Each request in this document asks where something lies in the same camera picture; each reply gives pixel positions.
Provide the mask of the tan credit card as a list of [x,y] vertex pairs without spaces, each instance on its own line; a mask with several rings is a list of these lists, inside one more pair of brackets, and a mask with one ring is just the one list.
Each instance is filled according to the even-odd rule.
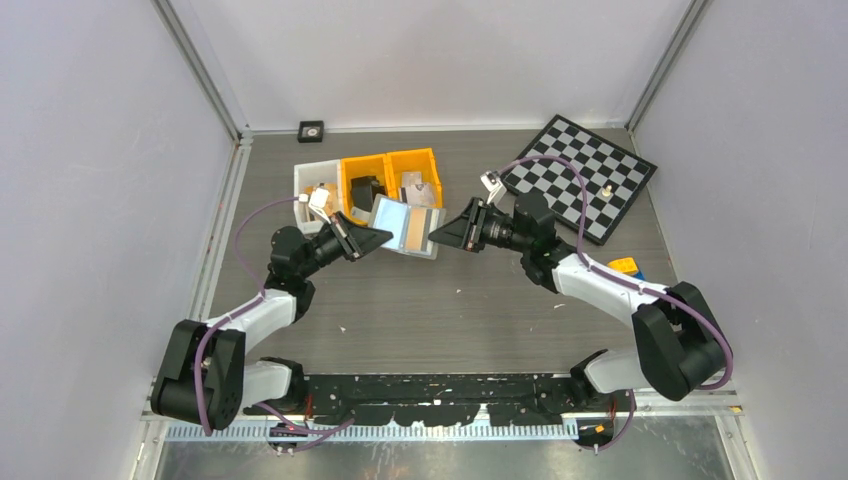
[[438,245],[429,235],[441,226],[441,209],[415,206],[409,209],[401,252],[421,258],[434,259]]

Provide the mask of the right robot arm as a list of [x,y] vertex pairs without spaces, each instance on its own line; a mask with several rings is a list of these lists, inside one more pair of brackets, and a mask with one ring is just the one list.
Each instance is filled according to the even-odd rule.
[[558,236],[554,213],[538,193],[520,195],[510,214],[474,197],[429,238],[469,252],[487,246],[518,252],[532,283],[631,328],[633,350],[603,350],[571,369],[571,397],[584,410],[598,409],[613,392],[641,388],[679,401],[731,377],[732,350],[698,288],[641,281],[593,261]]

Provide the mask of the clear plastic card holder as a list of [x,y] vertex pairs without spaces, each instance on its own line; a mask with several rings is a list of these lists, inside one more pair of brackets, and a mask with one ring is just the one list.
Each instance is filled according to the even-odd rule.
[[[415,206],[403,203],[399,200],[391,199],[384,195],[378,195],[376,197],[374,209],[372,210],[370,219],[366,225],[371,228],[390,231],[394,234],[394,238],[392,240],[382,245],[383,249],[407,255],[401,252],[401,243],[405,236],[407,217],[411,207]],[[443,209],[441,210],[443,214],[443,220],[441,223],[442,226],[445,221],[446,214]]]

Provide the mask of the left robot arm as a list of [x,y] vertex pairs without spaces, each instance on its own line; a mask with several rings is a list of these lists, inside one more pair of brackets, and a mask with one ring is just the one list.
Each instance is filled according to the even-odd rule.
[[316,292],[310,276],[340,259],[360,260],[392,238],[390,231],[358,225],[341,213],[311,237],[296,226],[276,230],[256,296],[219,317],[174,326],[152,389],[152,412],[194,423],[207,434],[259,403],[298,412],[307,398],[302,366],[278,358],[249,365],[247,354],[305,316]]

